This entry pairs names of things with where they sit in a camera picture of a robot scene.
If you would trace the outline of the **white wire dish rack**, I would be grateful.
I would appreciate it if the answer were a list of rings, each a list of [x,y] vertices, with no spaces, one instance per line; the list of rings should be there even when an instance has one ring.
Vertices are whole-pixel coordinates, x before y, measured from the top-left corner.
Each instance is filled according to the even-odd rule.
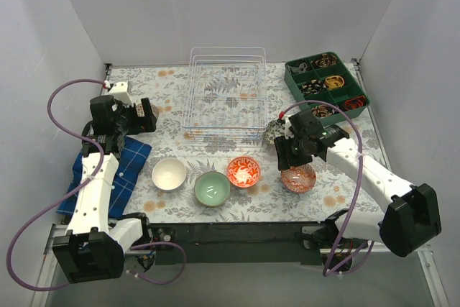
[[[193,47],[182,128],[197,139],[259,141],[268,124],[262,47]]]

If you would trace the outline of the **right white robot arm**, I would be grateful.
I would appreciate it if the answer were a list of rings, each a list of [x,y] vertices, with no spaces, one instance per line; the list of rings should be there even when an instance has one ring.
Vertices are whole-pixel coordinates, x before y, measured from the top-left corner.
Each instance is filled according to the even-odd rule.
[[[351,178],[383,212],[372,216],[350,206],[329,216],[325,238],[332,247],[362,239],[383,243],[393,254],[406,257],[441,233],[437,195],[428,184],[414,185],[398,177],[361,153],[348,132],[337,125],[324,127],[308,110],[279,123],[283,133],[274,143],[280,171],[319,157]]]

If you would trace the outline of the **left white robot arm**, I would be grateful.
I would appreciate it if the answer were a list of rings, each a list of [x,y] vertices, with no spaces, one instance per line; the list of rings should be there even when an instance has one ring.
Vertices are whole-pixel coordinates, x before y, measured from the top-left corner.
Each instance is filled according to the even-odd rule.
[[[90,112],[81,132],[82,179],[89,183],[78,192],[65,235],[52,246],[70,283],[119,278],[127,250],[146,249],[153,240],[144,213],[121,215],[110,227],[109,200],[125,136],[154,132],[157,112],[148,98],[127,106],[111,95],[92,98]]]

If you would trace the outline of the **orange floral bowl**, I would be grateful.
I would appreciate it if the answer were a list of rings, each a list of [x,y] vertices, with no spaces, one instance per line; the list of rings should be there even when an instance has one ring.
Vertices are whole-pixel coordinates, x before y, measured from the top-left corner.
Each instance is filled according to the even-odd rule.
[[[226,176],[237,188],[251,188],[259,182],[261,167],[252,157],[235,157],[227,165]]]

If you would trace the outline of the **blue zigzag red-inside bowl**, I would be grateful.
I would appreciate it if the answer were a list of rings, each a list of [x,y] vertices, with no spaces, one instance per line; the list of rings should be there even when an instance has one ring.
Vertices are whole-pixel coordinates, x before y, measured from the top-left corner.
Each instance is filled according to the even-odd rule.
[[[289,191],[297,194],[307,193],[316,184],[316,172],[310,164],[283,170],[280,178]]]

